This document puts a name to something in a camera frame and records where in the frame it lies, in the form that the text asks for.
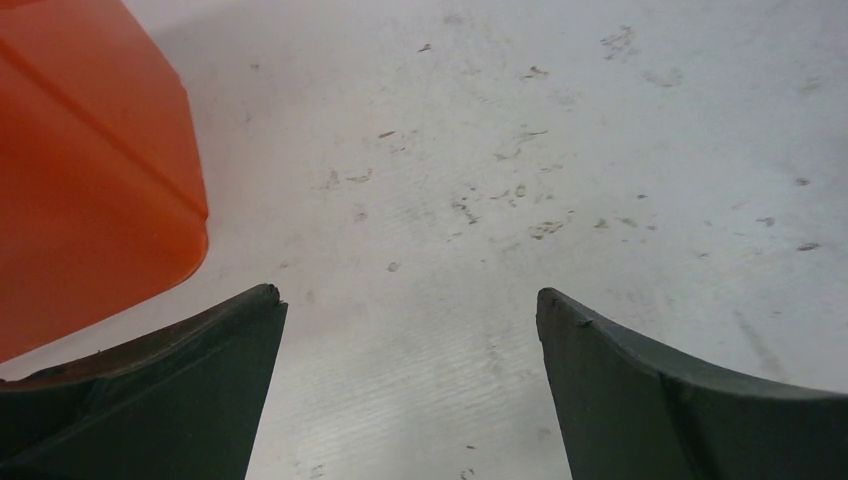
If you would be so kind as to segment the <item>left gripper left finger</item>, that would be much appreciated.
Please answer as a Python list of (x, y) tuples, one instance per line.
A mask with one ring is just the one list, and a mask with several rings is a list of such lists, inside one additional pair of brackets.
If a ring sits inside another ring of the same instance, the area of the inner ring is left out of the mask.
[(257, 285), (1, 384), (5, 479), (242, 479), (287, 313)]

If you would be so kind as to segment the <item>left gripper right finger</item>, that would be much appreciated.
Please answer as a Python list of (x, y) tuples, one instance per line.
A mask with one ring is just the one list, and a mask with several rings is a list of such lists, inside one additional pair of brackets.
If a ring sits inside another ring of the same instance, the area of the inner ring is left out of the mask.
[(575, 479), (843, 479), (847, 398), (729, 370), (553, 288), (537, 297)]

